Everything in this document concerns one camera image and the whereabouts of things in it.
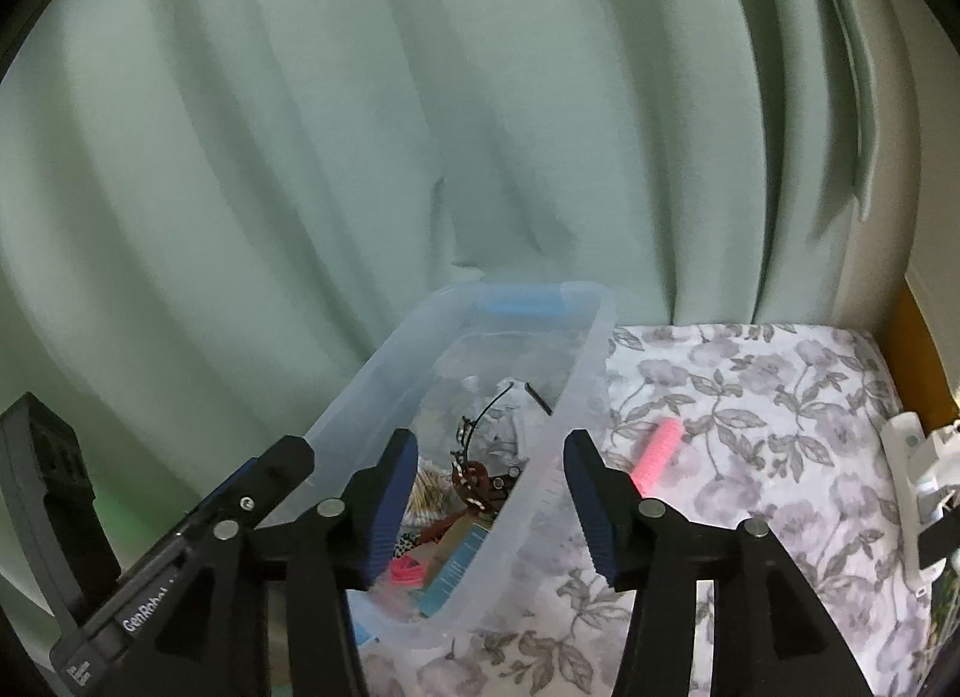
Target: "curtain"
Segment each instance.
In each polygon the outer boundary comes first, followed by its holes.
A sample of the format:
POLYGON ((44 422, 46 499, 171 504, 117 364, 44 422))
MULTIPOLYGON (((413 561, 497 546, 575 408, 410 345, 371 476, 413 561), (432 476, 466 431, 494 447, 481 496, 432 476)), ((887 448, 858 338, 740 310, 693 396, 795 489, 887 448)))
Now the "curtain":
MULTIPOLYGON (((0 403, 74 425, 129 563, 445 283, 824 323, 865 190, 837 12, 54 0, 0 85, 0 403)), ((42 651, 4 513, 0 553, 42 651)))

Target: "metal pin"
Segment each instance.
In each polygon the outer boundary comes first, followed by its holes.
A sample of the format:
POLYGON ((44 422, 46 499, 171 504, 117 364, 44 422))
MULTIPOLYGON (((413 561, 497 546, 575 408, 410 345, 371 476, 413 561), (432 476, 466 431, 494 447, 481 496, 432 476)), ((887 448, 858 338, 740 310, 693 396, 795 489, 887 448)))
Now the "metal pin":
POLYGON ((330 499, 325 499, 317 505, 317 513, 323 515, 324 518, 337 518, 344 510, 347 510, 344 500, 335 496, 331 496, 330 499))
POLYGON ((643 518, 663 518, 666 513, 666 505, 659 499, 644 499, 637 507, 643 518))
POLYGON ((216 539, 233 539, 240 531, 240 524, 232 518, 227 518, 213 527, 213 537, 216 539))
POLYGON ((766 537, 767 534, 770 534, 770 527, 761 518, 751 518, 743 525, 743 528, 752 537, 766 537))

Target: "floral fabric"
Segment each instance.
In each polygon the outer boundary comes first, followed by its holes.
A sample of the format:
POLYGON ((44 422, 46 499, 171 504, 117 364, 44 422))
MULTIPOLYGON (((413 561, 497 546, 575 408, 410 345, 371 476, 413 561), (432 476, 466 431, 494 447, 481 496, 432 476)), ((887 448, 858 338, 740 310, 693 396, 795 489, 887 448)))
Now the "floral fabric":
MULTIPOLYGON (((899 400, 872 341, 817 326, 664 326, 618 328, 610 349, 608 465, 630 470, 661 419, 683 419, 685 439, 656 495, 703 523, 767 520, 875 694, 912 695, 929 607, 902 579, 878 436, 899 400)), ((524 595, 511 628, 502 619, 515 608, 494 609, 449 650, 364 648, 371 697, 610 694, 634 597, 593 571, 579 529, 545 561, 553 577, 524 595)), ((691 697, 709 695, 712 622, 703 585, 691 697)))

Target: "plastic bin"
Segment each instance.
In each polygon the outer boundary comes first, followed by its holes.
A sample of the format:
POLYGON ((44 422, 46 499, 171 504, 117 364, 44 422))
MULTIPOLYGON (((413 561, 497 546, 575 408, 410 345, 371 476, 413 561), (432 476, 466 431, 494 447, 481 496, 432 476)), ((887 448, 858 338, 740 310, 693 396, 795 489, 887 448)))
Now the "plastic bin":
MULTIPOLYGON (((575 428, 600 438, 607 423, 613 323, 613 297, 592 283, 470 282, 430 296, 307 432, 317 467, 264 525, 296 518, 338 495, 353 472, 376 462, 395 428, 412 428, 421 401, 429 392, 436 395, 445 380, 478 376, 496 385, 512 376, 529 382, 553 414, 544 419, 520 481, 443 607, 424 620, 400 620, 389 596, 350 592, 354 621, 398 646, 444 645, 450 633, 475 628, 507 590, 521 549, 550 547, 531 539, 534 516, 551 520, 557 531, 573 525, 560 465, 563 440, 575 428)), ((453 403, 445 417, 435 419, 437 433, 418 434, 421 454, 449 463, 463 414, 469 413, 453 403)))

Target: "pink hair roller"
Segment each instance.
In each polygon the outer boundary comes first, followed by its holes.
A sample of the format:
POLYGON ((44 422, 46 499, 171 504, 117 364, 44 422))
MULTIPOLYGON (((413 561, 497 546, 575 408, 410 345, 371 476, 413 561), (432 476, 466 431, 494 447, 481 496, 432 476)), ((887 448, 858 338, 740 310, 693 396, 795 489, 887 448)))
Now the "pink hair roller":
POLYGON ((669 462, 677 452, 677 446, 680 446, 682 437, 683 422, 678 419, 664 419, 661 425, 656 427, 656 432, 647 449, 643 451, 640 462, 637 462, 634 471, 630 473, 640 496, 651 494, 656 481, 666 467, 666 462, 669 462))

